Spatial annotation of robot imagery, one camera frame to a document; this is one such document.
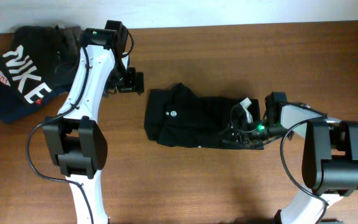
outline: brown table surface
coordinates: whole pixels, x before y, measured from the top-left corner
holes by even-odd
[[[198,96],[252,97],[272,91],[340,119],[358,121],[358,21],[131,30],[131,63],[145,94],[103,98],[99,126],[109,145],[103,202],[111,223],[253,223],[272,218],[298,189],[283,170],[278,142],[264,151],[165,147],[144,131],[148,92],[182,82]],[[0,55],[11,35],[0,35]],[[35,176],[25,139],[65,95],[12,124],[0,120],[0,223],[76,223],[70,188]],[[304,141],[286,144],[301,181]],[[42,132],[32,141],[39,171],[61,177]],[[358,223],[358,191],[326,218]]]

